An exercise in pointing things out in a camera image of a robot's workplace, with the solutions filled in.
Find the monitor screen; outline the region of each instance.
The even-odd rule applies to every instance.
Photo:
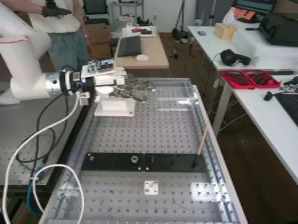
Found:
[[[235,0],[233,6],[265,15],[273,11],[277,0]]]

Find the cardboard box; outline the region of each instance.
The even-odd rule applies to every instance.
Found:
[[[234,37],[235,28],[226,26],[222,23],[215,24],[214,34],[223,40],[230,40]]]
[[[92,44],[109,43],[109,29],[104,24],[88,24],[86,33]]]
[[[92,43],[90,58],[106,58],[110,57],[110,33],[104,24],[88,24],[86,32]]]
[[[110,47],[109,44],[93,44],[92,45],[92,54],[90,58],[92,59],[100,59],[100,58],[106,58],[110,57]]]

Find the white cable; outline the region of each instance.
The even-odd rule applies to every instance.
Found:
[[[65,118],[63,118],[60,121],[55,122],[53,124],[51,124],[48,127],[43,128],[40,131],[37,131],[24,142],[23,144],[19,146],[16,152],[12,155],[12,158],[9,160],[8,166],[7,166],[7,172],[5,172],[5,180],[4,180],[4,190],[3,190],[3,216],[4,216],[4,220],[7,224],[11,224],[9,221],[9,217],[8,217],[8,213],[7,213],[7,193],[8,193],[8,184],[9,184],[9,172],[12,169],[12,163],[13,160],[16,159],[16,155],[19,154],[19,152],[21,151],[21,149],[24,148],[24,146],[28,144],[28,142],[37,136],[40,135],[44,131],[47,131],[49,128],[55,127],[56,125],[61,124],[65,120],[68,120],[68,118],[73,115],[76,109],[77,109],[77,105],[78,105],[78,93],[76,95],[76,103],[72,109],[72,112],[68,114],[68,116]]]
[[[246,113],[243,113],[238,118],[235,118],[231,122],[229,122],[223,128],[221,128],[219,131],[222,131],[229,125],[231,125],[235,121],[238,121],[243,116],[246,115]]]
[[[39,200],[39,197],[37,197],[37,193],[36,193],[36,180],[39,179],[40,173],[44,170],[47,170],[47,169],[49,169],[52,167],[64,167],[65,169],[68,169],[72,172],[72,175],[73,175],[73,177],[74,177],[74,179],[77,181],[77,186],[78,186],[80,193],[81,193],[81,212],[80,212],[80,217],[78,217],[78,220],[77,220],[77,224],[80,224],[81,223],[81,219],[82,219],[84,210],[85,210],[85,197],[84,197],[84,192],[82,192],[82,187],[81,187],[81,183],[80,183],[78,177],[76,175],[76,172],[73,171],[73,169],[69,166],[66,166],[64,164],[48,165],[41,170],[39,170],[39,172],[35,174],[32,185],[33,185],[33,195],[35,195],[35,200],[36,200],[37,206],[40,208],[40,211],[44,212],[44,209],[41,207],[40,200]]]

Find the perforated metal plate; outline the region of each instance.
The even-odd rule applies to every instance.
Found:
[[[204,147],[204,173],[80,170],[86,152],[197,152],[205,122],[192,84],[188,80],[164,80],[156,84],[157,91],[146,103],[137,103],[133,118],[88,115],[68,163],[84,188],[84,223],[237,223],[210,137]],[[158,195],[144,194],[145,181],[158,181]],[[74,184],[68,171],[51,198],[44,223],[77,220],[80,198],[61,197],[60,186],[65,184]]]
[[[31,100],[24,101],[19,105],[5,105],[0,106],[0,176],[4,177],[7,165],[11,160],[11,157],[16,151],[16,148],[23,143],[24,139],[32,135],[36,131],[36,122],[39,113],[41,112],[44,106],[49,103],[51,99],[43,100]],[[69,98],[69,108],[73,107],[74,99]],[[68,122],[68,128],[65,135],[61,139],[60,144],[57,145],[55,151],[51,154],[48,164],[57,162],[64,144],[66,142],[68,136],[74,125],[80,109],[72,116]],[[49,107],[41,119],[41,127],[60,120],[65,116],[65,101],[64,98],[57,100],[55,104]],[[63,125],[59,125],[53,128],[56,131],[57,137],[63,131]],[[40,154],[44,155],[48,152],[52,143],[52,134],[51,132],[44,132],[40,135]],[[24,147],[20,153],[20,158],[23,160],[33,159],[35,157],[35,145],[36,141],[32,140],[28,145]],[[52,170],[44,176],[41,185],[48,183],[49,174]],[[31,171],[28,171],[17,161],[13,162],[12,171],[9,176],[9,185],[27,185]],[[4,178],[0,178],[0,185],[4,184]]]

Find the keyboard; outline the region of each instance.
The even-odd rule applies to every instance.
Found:
[[[278,93],[275,97],[298,126],[298,94]]]
[[[142,54],[141,37],[125,37],[120,41],[118,57],[137,56]]]

